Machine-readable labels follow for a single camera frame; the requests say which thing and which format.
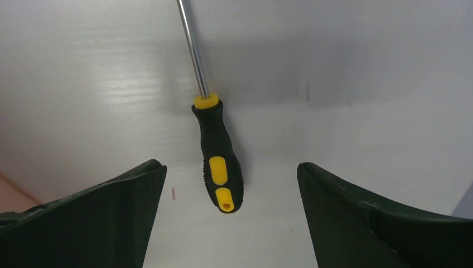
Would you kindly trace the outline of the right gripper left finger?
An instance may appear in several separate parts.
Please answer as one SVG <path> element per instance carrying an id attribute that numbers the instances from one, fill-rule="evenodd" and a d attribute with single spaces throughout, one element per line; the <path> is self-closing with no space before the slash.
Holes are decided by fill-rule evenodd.
<path id="1" fill-rule="evenodd" d="M 96 186 L 1 214 L 2 267 L 142 267 L 167 167 L 155 159 Z"/>

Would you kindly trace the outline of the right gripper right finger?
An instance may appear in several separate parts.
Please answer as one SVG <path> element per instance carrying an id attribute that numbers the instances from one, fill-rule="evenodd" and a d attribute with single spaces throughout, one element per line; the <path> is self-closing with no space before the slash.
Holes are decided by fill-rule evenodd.
<path id="1" fill-rule="evenodd" d="M 398 203 L 311 162 L 297 167 L 319 267 L 471 267 L 472 220 Z"/>

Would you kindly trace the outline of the black yellow screwdriver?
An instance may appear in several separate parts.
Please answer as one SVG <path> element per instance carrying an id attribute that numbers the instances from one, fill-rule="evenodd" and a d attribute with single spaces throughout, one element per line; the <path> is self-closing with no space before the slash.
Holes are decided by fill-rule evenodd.
<path id="1" fill-rule="evenodd" d="M 199 90 L 191 109 L 200 127 L 205 187 L 211 201 L 220 212 L 234 213 L 243 204 L 242 169 L 224 124 L 223 102 L 216 93 L 209 91 L 197 34 L 193 29 L 190 1 L 178 0 L 177 6 Z"/>

